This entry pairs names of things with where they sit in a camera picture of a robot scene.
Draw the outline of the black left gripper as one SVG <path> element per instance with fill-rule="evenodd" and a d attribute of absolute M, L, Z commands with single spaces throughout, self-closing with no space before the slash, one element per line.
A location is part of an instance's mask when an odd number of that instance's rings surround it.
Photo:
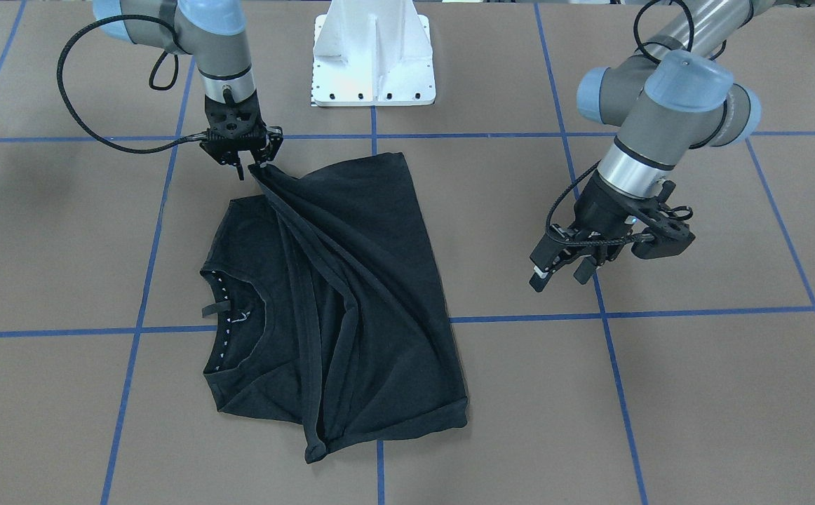
<path fill-rule="evenodd" d="M 603 180 L 599 173 L 589 179 L 580 198 L 574 204 L 574 221 L 571 228 L 587 234 L 597 233 L 602 240 L 619 239 L 628 235 L 632 224 L 630 217 L 645 225 L 645 234 L 652 240 L 635 244 L 632 253 L 639 259 L 650 260 L 680 255 L 696 239 L 685 217 L 678 217 L 675 211 L 690 210 L 688 207 L 669 208 L 668 196 L 673 193 L 675 183 L 664 181 L 658 184 L 659 193 L 651 198 L 632 198 Z M 577 247 L 567 234 L 559 228 L 546 228 L 546 232 L 530 253 L 534 273 L 530 287 L 542 292 L 555 271 L 572 263 Z M 573 274 L 580 285 L 587 284 L 601 266 L 599 255 L 587 255 Z"/>

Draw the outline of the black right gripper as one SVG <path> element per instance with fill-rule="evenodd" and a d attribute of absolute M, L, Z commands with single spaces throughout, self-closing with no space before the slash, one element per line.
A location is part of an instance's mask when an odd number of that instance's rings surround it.
<path fill-rule="evenodd" d="M 233 166 L 238 181 L 245 179 L 241 152 L 250 152 L 257 166 L 266 166 L 275 160 L 285 135 L 279 126 L 266 126 L 256 95 L 231 105 L 206 96 L 203 105 L 208 129 L 201 148 L 215 162 Z"/>

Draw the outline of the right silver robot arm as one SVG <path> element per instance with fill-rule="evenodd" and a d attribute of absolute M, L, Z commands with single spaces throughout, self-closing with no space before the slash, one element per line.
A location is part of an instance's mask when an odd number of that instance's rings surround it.
<path fill-rule="evenodd" d="M 96 20 L 110 37 L 192 55 L 203 82 L 208 128 L 199 146 L 244 178 L 241 152 L 256 164 L 272 161 L 282 144 L 281 128 L 267 127 L 260 111 L 240 1 L 95 1 Z"/>

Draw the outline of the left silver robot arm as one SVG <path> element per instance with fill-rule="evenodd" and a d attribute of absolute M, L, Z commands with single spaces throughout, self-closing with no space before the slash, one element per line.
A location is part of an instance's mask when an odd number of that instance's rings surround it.
<path fill-rule="evenodd" d="M 718 64 L 726 41 L 776 1 L 681 1 L 681 14 L 643 39 L 634 20 L 634 54 L 618 67 L 597 67 L 577 88 L 584 118 L 617 127 L 609 150 L 570 188 L 585 187 L 574 220 L 562 227 L 546 215 L 532 253 L 530 287 L 544 290 L 552 275 L 578 263 L 574 278 L 587 284 L 625 246 L 643 260 L 673 257 L 695 240 L 690 207 L 667 204 L 670 176 L 684 154 L 746 140 L 762 117 L 754 90 L 736 83 Z"/>

